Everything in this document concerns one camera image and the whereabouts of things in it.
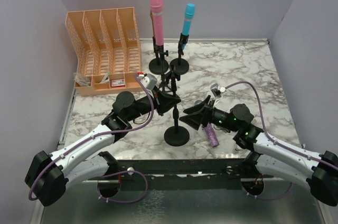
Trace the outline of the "black mic stand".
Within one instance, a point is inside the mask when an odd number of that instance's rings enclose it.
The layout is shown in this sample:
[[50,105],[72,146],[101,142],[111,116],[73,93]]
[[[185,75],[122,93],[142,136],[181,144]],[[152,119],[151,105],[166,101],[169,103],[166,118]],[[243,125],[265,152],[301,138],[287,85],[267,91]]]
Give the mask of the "black mic stand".
[[156,45],[156,39],[154,36],[153,36],[153,50],[155,53],[155,59],[150,61],[149,70],[153,74],[161,75],[168,70],[169,64],[165,59],[163,61],[160,59],[159,48]]
[[[175,65],[170,65],[169,72],[165,75],[165,82],[167,84],[171,84],[171,92],[173,93],[173,97],[178,97],[176,94],[177,85],[176,81],[180,81],[180,74],[175,70]],[[189,139],[190,135],[188,130],[183,127],[179,126],[179,110],[177,108],[177,104],[174,105],[173,108],[173,119],[174,119],[174,126],[169,127],[164,134],[164,140],[170,146],[183,146],[185,145]]]
[[180,34],[180,39],[178,42],[178,58],[173,59],[170,62],[170,68],[174,69],[178,74],[186,74],[189,70],[189,63],[182,58],[184,55],[184,47],[188,43],[189,35]]

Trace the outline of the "purple glitter microphone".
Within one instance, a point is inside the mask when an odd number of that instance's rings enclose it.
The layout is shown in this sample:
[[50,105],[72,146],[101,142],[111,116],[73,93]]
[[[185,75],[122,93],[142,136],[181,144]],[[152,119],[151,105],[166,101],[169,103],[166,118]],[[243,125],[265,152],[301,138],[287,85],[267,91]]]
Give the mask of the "purple glitter microphone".
[[204,131],[206,133],[206,136],[210,142],[211,147],[217,147],[219,146],[219,141],[216,136],[216,133],[214,129],[212,128],[211,124],[208,124],[205,128]]

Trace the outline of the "black mini tripod stand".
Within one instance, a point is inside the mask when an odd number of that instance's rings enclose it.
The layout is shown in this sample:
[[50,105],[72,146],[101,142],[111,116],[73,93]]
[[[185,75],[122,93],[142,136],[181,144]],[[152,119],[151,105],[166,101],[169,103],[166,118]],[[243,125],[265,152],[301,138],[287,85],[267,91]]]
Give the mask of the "black mini tripod stand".
[[168,86],[168,83],[166,82],[166,72],[169,69],[169,64],[166,61],[165,57],[168,56],[168,51],[164,50],[164,46],[158,46],[158,54],[160,58],[160,65],[161,65],[161,83],[159,85],[159,88],[162,89],[163,92],[165,92],[165,88],[170,90],[170,87]]

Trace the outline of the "gold microphone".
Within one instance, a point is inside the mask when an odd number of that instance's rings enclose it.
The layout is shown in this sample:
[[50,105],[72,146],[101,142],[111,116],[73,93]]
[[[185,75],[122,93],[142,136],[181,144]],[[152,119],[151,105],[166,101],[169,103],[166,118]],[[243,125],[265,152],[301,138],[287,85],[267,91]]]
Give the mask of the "gold microphone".
[[151,23],[152,23],[152,32],[153,32],[153,38],[155,38],[155,30],[154,30],[154,21],[153,21],[153,13],[150,10],[150,18],[151,18]]

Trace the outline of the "blue microphone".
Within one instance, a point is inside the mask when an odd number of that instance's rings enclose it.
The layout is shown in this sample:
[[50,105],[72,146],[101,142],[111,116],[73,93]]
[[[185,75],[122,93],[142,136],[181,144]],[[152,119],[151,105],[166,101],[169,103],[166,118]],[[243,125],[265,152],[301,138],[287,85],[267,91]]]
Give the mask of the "blue microphone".
[[195,14],[195,5],[192,3],[188,3],[185,8],[184,23],[183,23],[183,28],[182,28],[181,37],[180,37],[183,50],[189,38],[191,23],[192,23],[194,14]]

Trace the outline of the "pink microphone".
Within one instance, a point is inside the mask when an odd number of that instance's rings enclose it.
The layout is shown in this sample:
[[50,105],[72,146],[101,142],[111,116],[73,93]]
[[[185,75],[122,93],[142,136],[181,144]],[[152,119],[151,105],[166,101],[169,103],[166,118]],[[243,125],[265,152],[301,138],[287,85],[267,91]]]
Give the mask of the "pink microphone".
[[163,30],[163,0],[150,0],[150,8],[153,15],[154,31],[156,45],[164,45],[164,30]]

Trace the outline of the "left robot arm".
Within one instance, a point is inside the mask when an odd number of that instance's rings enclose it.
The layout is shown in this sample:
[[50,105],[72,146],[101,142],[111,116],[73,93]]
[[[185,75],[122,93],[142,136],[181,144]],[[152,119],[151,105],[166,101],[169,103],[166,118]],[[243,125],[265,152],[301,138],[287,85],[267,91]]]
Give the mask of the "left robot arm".
[[131,121],[146,114],[152,117],[155,111],[163,115],[180,102],[178,95],[158,89],[139,100],[129,91],[119,93],[111,112],[88,135],[51,154],[40,151],[34,156],[24,179],[30,188],[29,199],[47,207],[58,201],[71,184],[105,175],[114,163],[113,157],[100,153],[93,161],[86,159],[133,132]]

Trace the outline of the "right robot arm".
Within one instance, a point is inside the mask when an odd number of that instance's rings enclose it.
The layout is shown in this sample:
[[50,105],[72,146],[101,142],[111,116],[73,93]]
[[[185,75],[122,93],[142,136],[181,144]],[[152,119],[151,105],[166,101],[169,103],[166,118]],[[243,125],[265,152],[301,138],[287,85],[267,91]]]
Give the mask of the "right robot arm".
[[279,140],[252,123],[253,115],[245,104],[229,112],[214,107],[209,97],[185,109],[180,121],[195,130],[214,124],[234,132],[238,146],[250,151],[254,166],[262,175],[271,175],[296,183],[328,206],[337,206],[337,155],[317,153]]

